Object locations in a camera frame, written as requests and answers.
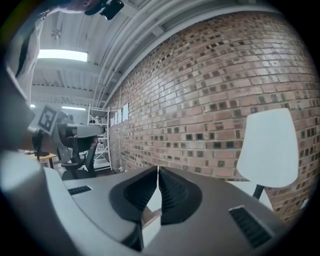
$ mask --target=metal shelving unit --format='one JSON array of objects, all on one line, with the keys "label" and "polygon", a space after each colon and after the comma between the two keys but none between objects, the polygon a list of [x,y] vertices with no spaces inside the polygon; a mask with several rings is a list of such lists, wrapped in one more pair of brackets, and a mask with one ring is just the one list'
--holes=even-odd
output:
[{"label": "metal shelving unit", "polygon": [[[96,171],[110,168],[112,170],[111,157],[110,157],[110,144],[109,144],[109,114],[110,109],[102,109],[99,107],[92,107],[91,104],[88,108],[87,125],[88,126],[103,126],[105,128],[104,134],[98,136],[99,142],[95,150],[94,169]],[[90,123],[90,121],[98,122],[96,117],[99,118],[100,123]]]}]

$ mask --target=brick wall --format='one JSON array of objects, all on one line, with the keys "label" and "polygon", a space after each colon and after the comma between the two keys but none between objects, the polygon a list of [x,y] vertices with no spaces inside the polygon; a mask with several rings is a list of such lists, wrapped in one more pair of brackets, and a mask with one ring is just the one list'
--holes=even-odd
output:
[{"label": "brick wall", "polygon": [[266,190],[274,211],[290,222],[318,177],[318,89],[305,46],[281,16],[241,12],[197,23],[154,49],[114,94],[109,106],[129,102],[129,120],[111,128],[112,164],[241,181],[235,166],[246,116],[288,108],[298,139],[298,179]]}]

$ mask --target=wooden table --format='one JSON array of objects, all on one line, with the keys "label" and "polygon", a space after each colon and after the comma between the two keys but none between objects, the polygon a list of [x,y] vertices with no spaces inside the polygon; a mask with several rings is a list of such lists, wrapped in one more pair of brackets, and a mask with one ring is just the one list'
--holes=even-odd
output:
[{"label": "wooden table", "polygon": [[[34,154],[29,154],[28,156],[30,156],[33,159],[37,159],[37,157]],[[48,154],[46,156],[40,156],[40,160],[48,160],[49,159],[49,163],[50,163],[50,168],[53,169],[54,168],[54,163],[52,162],[52,158],[56,157],[56,154]]]}]

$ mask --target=ceiling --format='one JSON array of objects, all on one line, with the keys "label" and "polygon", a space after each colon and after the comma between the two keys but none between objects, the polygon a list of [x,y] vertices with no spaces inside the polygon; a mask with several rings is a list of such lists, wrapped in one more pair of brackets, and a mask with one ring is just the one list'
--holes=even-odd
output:
[{"label": "ceiling", "polygon": [[32,103],[105,108],[133,67],[184,26],[215,16],[224,7],[257,6],[252,5],[255,0],[122,2],[124,8],[112,20],[99,14],[62,12],[46,18],[40,48],[86,52],[88,60],[39,59],[32,79]]}]

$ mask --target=white wall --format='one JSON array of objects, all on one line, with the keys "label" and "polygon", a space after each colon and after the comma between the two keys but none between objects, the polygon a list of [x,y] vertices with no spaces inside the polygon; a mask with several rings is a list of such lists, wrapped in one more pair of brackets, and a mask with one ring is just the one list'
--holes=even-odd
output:
[{"label": "white wall", "polygon": [[[42,110],[44,109],[45,103],[37,102],[35,103],[35,108],[32,108],[33,112],[35,113],[35,117],[32,120],[30,126],[36,128],[37,127],[37,121],[40,118],[40,115],[42,113]],[[71,109],[60,109],[66,114],[73,115],[73,121],[75,124],[83,123],[84,125],[87,124],[87,118],[88,118],[88,108],[85,107],[85,111],[82,110],[71,110]]]}]

